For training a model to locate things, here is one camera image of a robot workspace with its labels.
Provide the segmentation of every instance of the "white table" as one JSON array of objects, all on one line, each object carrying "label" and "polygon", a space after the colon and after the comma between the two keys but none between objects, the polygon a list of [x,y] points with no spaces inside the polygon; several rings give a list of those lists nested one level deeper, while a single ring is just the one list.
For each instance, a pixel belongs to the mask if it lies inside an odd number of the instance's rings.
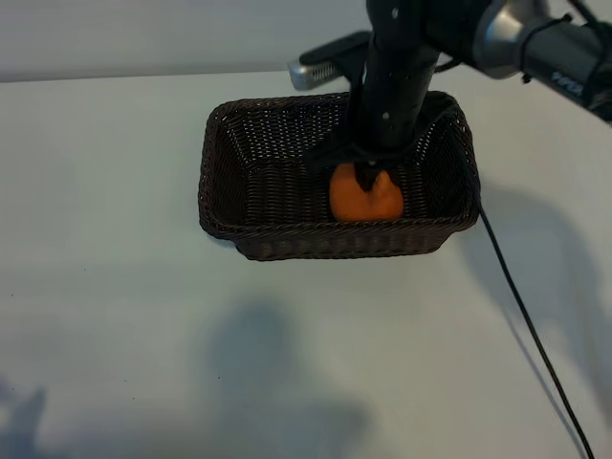
[{"label": "white table", "polygon": [[[537,83],[433,87],[467,113],[515,280],[612,457],[610,132]],[[209,113],[293,93],[284,73],[0,85],[2,459],[579,457],[481,224],[341,262],[202,232]]]}]

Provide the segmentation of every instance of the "black cable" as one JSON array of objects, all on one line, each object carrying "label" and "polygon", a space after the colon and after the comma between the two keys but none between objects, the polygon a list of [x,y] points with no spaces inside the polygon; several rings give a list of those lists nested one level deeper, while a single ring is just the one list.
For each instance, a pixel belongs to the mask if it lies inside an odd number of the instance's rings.
[{"label": "black cable", "polygon": [[608,35],[606,30],[601,25],[600,20],[597,16],[591,11],[589,7],[586,6],[582,0],[567,0],[572,7],[576,9],[577,12],[580,13],[580,16],[586,21],[587,25],[593,29],[595,35],[598,37],[602,47],[602,59],[607,57],[608,52],[610,51],[610,42],[608,40]]},{"label": "black cable", "polygon": [[461,65],[461,61],[459,59],[451,59],[449,62],[446,62],[442,65],[436,67],[436,70],[433,71],[434,74],[441,74],[446,70],[454,69]]},{"label": "black cable", "polygon": [[520,308],[520,312],[525,318],[525,322],[527,322],[527,327],[529,328],[529,331],[532,334],[532,338],[534,339],[535,345],[537,346],[539,355],[542,357],[542,360],[544,361],[544,364],[546,365],[546,369],[548,369],[548,372],[550,373],[551,378],[553,379],[553,383],[555,383],[555,388],[557,389],[558,395],[563,401],[563,406],[565,406],[565,410],[567,411],[567,414],[570,416],[570,419],[572,420],[572,424],[574,425],[574,428],[576,429],[576,432],[578,436],[580,437],[580,441],[582,442],[582,445],[584,446],[584,450],[586,452],[588,459],[595,459],[595,456],[593,455],[593,451],[591,450],[591,445],[589,444],[589,441],[586,438],[584,431],[582,430],[582,426],[580,425],[580,422],[578,418],[576,417],[576,414],[574,413],[574,409],[570,405],[570,402],[567,400],[567,396],[565,395],[565,390],[563,389],[563,385],[561,384],[561,381],[559,380],[557,376],[557,371],[555,371],[555,367],[553,366],[550,359],[548,358],[548,354],[546,354],[546,350],[544,349],[544,346],[542,345],[542,342],[540,341],[539,336],[537,335],[536,328],[534,327],[534,323],[532,322],[529,312],[527,311],[527,308],[525,307],[525,303],[523,303],[523,299],[521,298],[520,293],[518,292],[518,289],[514,285],[513,277],[510,274],[510,271],[508,270],[508,265],[506,265],[506,260],[504,259],[504,255],[501,252],[501,249],[499,248],[499,244],[497,243],[497,238],[495,237],[495,233],[493,232],[491,223],[489,223],[489,218],[487,217],[487,213],[482,207],[482,203],[480,201],[479,186],[475,186],[474,191],[475,191],[474,194],[475,194],[476,207],[478,209],[478,212],[480,213],[480,217],[482,218],[483,223],[485,224],[485,228],[487,229],[487,233],[489,234],[489,237],[493,244],[493,248],[495,249],[495,254],[497,255],[497,259],[499,260],[499,265],[501,266],[501,269],[504,272],[504,276],[506,277],[506,281],[508,282],[508,285],[510,286],[510,290],[513,291],[514,299],[516,300],[516,303],[518,304],[518,307]]}]

